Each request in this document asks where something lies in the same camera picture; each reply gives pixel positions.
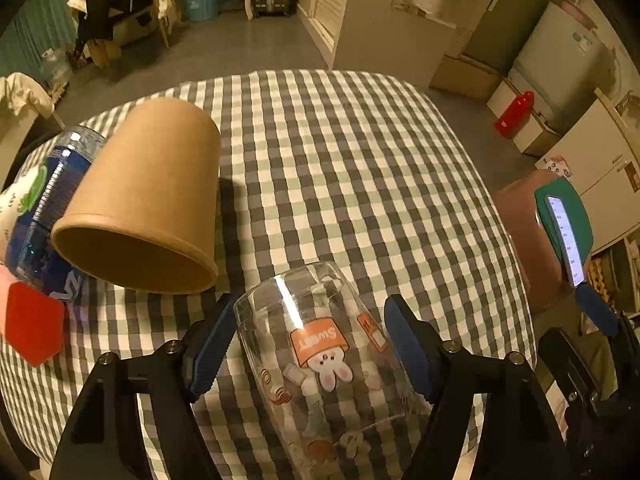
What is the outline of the clear printed glass cup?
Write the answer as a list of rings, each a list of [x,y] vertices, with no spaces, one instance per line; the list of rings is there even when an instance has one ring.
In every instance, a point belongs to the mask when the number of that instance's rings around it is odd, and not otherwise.
[[[430,409],[334,263],[256,285],[234,314],[296,478],[401,478]]]

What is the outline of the pink faceted cup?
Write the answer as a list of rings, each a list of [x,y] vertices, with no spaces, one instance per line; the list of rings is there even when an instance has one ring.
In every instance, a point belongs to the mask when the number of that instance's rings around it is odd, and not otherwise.
[[[64,316],[61,301],[1,266],[1,336],[29,365],[39,366],[61,351]]]

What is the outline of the brown paper cup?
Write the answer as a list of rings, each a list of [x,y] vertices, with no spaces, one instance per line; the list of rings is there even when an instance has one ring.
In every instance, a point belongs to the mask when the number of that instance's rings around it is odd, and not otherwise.
[[[215,285],[220,133],[196,105],[135,106],[108,138],[66,211],[56,251],[130,289],[195,294]]]

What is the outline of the white floral paper cup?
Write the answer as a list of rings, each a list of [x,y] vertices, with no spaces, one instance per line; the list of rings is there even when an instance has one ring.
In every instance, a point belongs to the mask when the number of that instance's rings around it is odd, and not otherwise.
[[[18,218],[32,209],[47,179],[43,164],[32,168],[1,193],[1,263],[6,263],[6,251]]]

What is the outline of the blue labelled plastic bottle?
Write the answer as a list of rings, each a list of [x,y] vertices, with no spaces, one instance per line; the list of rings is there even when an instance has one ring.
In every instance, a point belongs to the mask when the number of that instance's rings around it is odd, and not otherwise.
[[[6,266],[16,278],[64,304],[75,300],[84,274],[56,252],[52,231],[104,144],[104,136],[88,127],[63,131],[42,162],[43,189],[18,218],[6,251]]]

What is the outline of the phone in green case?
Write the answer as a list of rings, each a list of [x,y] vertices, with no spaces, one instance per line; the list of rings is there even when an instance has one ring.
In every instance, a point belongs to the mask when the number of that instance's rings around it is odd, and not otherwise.
[[[573,287],[585,280],[585,265],[593,245],[593,232],[585,206],[565,178],[555,178],[535,191],[538,217],[555,255]]]

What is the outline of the grey checkered tablecloth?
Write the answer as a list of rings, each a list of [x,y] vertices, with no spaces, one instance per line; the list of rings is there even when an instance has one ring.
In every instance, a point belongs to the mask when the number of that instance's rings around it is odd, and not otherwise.
[[[442,338],[482,356],[519,351],[535,367],[525,288],[490,192],[427,96],[391,76],[261,70],[188,82],[81,125],[107,138],[136,105],[172,96],[221,134],[216,292],[244,292],[316,260],[334,261],[378,322],[401,294]],[[64,348],[31,367],[1,338],[1,392],[18,437],[53,462],[96,359],[151,353],[216,300],[160,296],[87,278]],[[194,406],[224,479],[295,479],[238,338]]]

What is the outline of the bed with beige bedding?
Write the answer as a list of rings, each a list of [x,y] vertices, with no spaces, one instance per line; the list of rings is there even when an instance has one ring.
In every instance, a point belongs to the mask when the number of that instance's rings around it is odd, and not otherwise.
[[[1,189],[15,179],[27,156],[65,129],[43,86],[23,73],[1,77]]]

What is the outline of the cardboard box by wardrobe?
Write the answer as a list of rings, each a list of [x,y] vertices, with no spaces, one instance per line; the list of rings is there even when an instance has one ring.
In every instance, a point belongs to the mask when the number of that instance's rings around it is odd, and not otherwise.
[[[501,75],[474,58],[445,55],[431,80],[430,87],[486,102],[502,81]]]

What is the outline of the small white fridge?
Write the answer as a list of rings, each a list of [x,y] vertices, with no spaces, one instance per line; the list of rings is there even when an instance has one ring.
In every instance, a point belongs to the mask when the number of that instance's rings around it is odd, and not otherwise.
[[[518,92],[533,91],[536,114],[564,134],[588,110],[597,90],[614,87],[615,62],[597,29],[585,29],[560,2],[548,3],[506,79]]]

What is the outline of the large water jug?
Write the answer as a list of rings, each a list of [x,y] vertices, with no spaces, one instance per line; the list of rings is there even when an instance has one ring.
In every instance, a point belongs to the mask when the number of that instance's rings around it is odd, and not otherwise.
[[[41,55],[41,73],[50,89],[68,84],[73,75],[66,52],[62,48],[48,49]]]

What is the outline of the pink basin on fridge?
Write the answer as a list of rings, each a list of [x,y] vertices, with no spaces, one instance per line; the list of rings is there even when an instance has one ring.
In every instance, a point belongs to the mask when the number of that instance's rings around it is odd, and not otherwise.
[[[578,23],[582,24],[585,29],[595,30],[598,28],[597,24],[589,17],[589,15],[570,0],[561,0],[560,7],[564,12],[578,21]]]

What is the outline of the chair piled with clothes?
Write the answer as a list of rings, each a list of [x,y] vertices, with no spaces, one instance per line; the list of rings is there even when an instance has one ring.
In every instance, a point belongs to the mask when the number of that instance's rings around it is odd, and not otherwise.
[[[76,25],[72,54],[102,68],[122,55],[122,47],[159,32],[166,47],[179,21],[176,0],[67,0]]]

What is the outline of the blue laundry basket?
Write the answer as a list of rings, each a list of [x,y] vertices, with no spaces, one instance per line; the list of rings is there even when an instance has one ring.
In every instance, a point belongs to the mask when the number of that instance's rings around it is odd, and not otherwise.
[[[186,18],[191,23],[201,23],[218,16],[218,0],[184,0]]]

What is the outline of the white louvred wardrobe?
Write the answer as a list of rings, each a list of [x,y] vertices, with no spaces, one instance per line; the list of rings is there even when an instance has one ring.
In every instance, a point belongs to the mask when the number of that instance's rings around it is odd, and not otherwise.
[[[381,73],[428,87],[454,26],[399,0],[298,0],[297,13],[331,70]]]

